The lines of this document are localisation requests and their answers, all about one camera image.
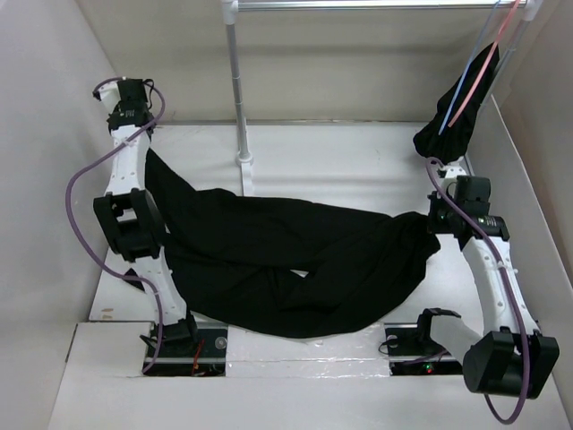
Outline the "black trousers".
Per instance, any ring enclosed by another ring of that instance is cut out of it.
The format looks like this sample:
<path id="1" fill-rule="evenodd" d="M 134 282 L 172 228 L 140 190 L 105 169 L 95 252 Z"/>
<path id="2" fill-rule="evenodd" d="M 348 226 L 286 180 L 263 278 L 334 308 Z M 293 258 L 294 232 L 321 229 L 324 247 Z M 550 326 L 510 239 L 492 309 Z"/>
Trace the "black trousers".
<path id="1" fill-rule="evenodd" d="M 440 250 L 427 218 L 193 188 L 154 152 L 145 185 L 187 307 L 249 331 L 310 339 L 360 331 L 399 307 Z"/>

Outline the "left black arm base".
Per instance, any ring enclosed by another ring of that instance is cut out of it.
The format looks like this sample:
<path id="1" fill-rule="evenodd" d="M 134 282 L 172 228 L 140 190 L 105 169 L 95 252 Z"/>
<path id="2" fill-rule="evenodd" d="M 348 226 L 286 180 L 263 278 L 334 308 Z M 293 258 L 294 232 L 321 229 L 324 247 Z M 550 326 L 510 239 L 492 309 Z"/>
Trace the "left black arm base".
<path id="1" fill-rule="evenodd" d="M 228 327 L 219 323 L 200 322 L 198 339 L 177 339 L 164 329 L 164 339 L 156 352 L 157 330 L 140 338 L 146 346 L 142 373 L 150 377 L 218 377 L 226 373 Z"/>

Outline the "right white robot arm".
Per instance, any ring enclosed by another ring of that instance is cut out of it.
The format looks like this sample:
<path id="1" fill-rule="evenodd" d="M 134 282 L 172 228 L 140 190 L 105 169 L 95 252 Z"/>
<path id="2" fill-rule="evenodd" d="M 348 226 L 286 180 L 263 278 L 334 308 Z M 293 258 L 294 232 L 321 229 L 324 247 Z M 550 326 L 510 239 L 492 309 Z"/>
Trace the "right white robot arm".
<path id="1" fill-rule="evenodd" d="M 469 176 L 455 164 L 431 160 L 428 228 L 453 236 L 470 267 L 482 309 L 483 332 L 470 329 L 460 314 L 426 308 L 414 330 L 426 353 L 444 347 L 462 366 L 468 390 L 483 395 L 537 398 L 560 354 L 529 313 L 510 257 L 509 231 L 492 216 L 489 179 Z"/>

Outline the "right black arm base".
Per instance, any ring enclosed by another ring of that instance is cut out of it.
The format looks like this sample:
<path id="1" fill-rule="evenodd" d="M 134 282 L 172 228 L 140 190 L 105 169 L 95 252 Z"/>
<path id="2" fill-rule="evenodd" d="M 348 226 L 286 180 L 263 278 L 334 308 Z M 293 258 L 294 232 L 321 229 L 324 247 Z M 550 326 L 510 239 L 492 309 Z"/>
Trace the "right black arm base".
<path id="1" fill-rule="evenodd" d="M 461 364 L 433 340 L 420 340 L 413 324 L 385 325 L 379 352 L 391 376 L 461 375 Z"/>

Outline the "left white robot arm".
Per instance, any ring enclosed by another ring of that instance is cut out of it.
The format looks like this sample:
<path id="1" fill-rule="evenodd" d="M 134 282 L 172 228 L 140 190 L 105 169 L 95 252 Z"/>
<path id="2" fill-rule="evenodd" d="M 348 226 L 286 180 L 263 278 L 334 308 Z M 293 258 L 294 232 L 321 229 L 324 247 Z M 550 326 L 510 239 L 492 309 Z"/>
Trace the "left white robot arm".
<path id="1" fill-rule="evenodd" d="M 148 346 L 173 348 L 190 355 L 199 347 L 198 328 L 178 293 L 167 265 L 167 226 L 145 185 L 146 160 L 157 123 L 150 112 L 150 80 L 111 78 L 93 96 L 108 112 L 114 144 L 111 176 L 93 209 L 109 247 L 130 269 L 126 282 L 141 286 L 150 301 L 155 323 L 142 339 Z"/>

